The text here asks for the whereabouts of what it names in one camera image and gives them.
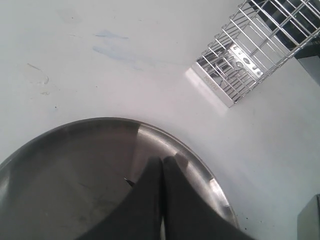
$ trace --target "shiny metal surface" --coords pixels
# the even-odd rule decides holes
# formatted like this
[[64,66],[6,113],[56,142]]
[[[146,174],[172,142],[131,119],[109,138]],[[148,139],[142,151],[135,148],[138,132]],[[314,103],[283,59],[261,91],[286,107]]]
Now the shiny metal surface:
[[213,174],[183,143],[145,123],[94,118],[30,141],[0,166],[0,239],[74,239],[130,191],[150,156],[175,156],[189,182],[238,226]]
[[318,36],[313,2],[244,0],[192,68],[231,107]]

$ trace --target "wire basket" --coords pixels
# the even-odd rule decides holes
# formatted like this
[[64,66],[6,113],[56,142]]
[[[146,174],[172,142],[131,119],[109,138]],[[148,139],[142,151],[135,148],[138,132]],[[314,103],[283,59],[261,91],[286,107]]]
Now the wire basket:
[[318,35],[318,5],[246,0],[192,68],[230,107]]

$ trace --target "metal wire rack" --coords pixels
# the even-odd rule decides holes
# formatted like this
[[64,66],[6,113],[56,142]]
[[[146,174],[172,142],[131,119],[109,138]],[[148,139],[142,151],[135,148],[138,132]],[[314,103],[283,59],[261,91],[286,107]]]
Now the metal wire rack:
[[246,0],[192,68],[232,106],[320,32],[319,0]]

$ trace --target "stainless steel bowl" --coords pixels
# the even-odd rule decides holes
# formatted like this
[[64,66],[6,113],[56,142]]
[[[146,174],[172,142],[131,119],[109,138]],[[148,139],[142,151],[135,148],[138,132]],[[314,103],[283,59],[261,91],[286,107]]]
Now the stainless steel bowl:
[[1,239],[74,239],[128,194],[150,156],[174,156],[201,197],[238,226],[211,171],[170,134],[122,118],[69,123],[33,139],[0,165]]

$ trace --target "white floor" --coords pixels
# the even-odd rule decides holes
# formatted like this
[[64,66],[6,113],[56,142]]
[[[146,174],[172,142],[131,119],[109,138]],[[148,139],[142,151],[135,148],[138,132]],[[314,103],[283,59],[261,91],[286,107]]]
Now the white floor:
[[207,163],[243,231],[296,239],[320,193],[320,86],[292,59],[228,109],[188,70],[240,2],[0,1],[0,160],[72,121],[144,121]]

